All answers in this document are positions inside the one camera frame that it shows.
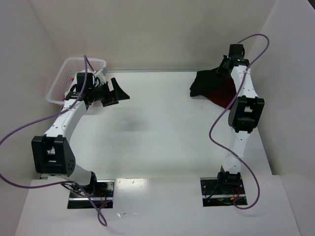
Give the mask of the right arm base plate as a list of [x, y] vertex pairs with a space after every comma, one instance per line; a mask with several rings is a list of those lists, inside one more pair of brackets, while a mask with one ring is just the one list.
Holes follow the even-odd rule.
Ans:
[[201, 178], [201, 194], [204, 207], [233, 206], [236, 200], [237, 206], [246, 206], [247, 199], [243, 182], [237, 186], [217, 185], [217, 178]]

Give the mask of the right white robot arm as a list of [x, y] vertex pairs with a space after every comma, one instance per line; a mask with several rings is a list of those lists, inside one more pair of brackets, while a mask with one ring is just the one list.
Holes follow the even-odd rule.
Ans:
[[225, 159], [218, 173], [218, 188], [223, 194], [235, 193], [241, 184], [241, 161], [250, 134], [257, 127], [264, 99], [260, 98], [252, 83], [249, 61], [244, 58], [242, 44], [231, 44], [218, 72], [230, 75], [237, 89], [237, 96], [228, 115], [228, 125], [234, 130], [232, 153]]

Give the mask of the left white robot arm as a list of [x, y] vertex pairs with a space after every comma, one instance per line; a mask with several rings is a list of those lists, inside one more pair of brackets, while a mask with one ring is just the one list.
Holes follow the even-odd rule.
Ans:
[[79, 72], [75, 75], [64, 99], [63, 114], [42, 136], [35, 136], [31, 141], [37, 173], [77, 183], [89, 196], [97, 193], [99, 184], [95, 173], [76, 164], [69, 142], [81, 117], [93, 103], [100, 101], [106, 107], [130, 98], [118, 85], [116, 78], [111, 78], [110, 83], [112, 88], [102, 72]]

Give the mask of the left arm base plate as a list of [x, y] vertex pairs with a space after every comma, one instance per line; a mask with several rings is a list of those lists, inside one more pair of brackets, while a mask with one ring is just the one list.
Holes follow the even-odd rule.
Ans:
[[[93, 208], [86, 195], [73, 184], [64, 184], [64, 188], [69, 190], [69, 198], [67, 209], [89, 209]], [[114, 180], [98, 180], [96, 191], [89, 193], [89, 196], [95, 206], [99, 208], [113, 208], [113, 196], [114, 196]]]

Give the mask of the black t shirt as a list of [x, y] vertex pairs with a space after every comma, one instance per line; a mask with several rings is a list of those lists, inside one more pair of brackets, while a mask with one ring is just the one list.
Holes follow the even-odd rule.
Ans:
[[218, 68], [197, 71], [189, 90], [190, 97], [204, 95], [224, 87], [230, 77], [217, 72]]

